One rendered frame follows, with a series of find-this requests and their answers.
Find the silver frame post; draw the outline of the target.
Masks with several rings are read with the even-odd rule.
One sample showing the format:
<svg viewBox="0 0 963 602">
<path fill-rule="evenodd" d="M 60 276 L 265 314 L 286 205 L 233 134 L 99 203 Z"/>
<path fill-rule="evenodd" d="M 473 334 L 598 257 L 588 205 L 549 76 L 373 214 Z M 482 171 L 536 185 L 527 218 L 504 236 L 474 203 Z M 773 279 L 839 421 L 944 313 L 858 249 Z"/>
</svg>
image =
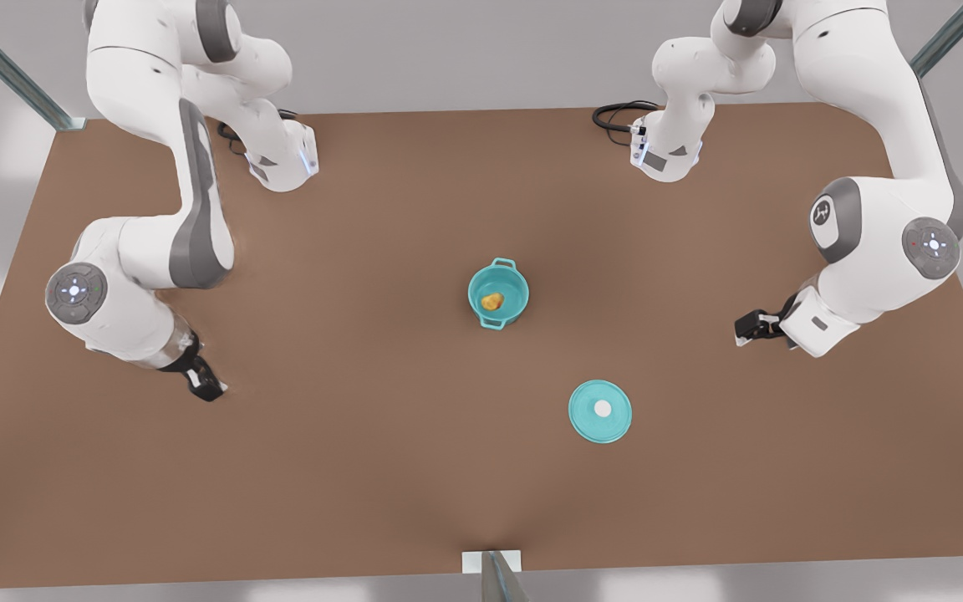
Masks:
<svg viewBox="0 0 963 602">
<path fill-rule="evenodd" d="M 481 575 L 481 602 L 531 602 L 518 575 L 522 553 L 516 551 L 466 551 L 461 572 Z"/>
<path fill-rule="evenodd" d="M 87 119 L 73 117 L 50 98 L 31 77 L 0 49 L 0 80 L 58 132 L 79 132 Z"/>
<path fill-rule="evenodd" d="M 924 79 L 961 39 L 963 39 L 963 3 L 910 60 L 910 67 L 917 79 Z"/>
</svg>

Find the teal lid with white knob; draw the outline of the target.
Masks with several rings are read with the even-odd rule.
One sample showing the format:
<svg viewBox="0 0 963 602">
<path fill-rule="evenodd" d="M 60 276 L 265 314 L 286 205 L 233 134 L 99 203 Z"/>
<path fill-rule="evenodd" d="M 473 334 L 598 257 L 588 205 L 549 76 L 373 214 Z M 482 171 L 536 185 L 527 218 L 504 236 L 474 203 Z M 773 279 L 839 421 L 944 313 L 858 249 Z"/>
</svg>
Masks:
<svg viewBox="0 0 963 602">
<path fill-rule="evenodd" d="M 632 423 L 629 397 L 607 380 L 589 380 L 578 385 L 569 397 L 567 411 L 572 428 L 592 443 L 619 441 Z"/>
</svg>

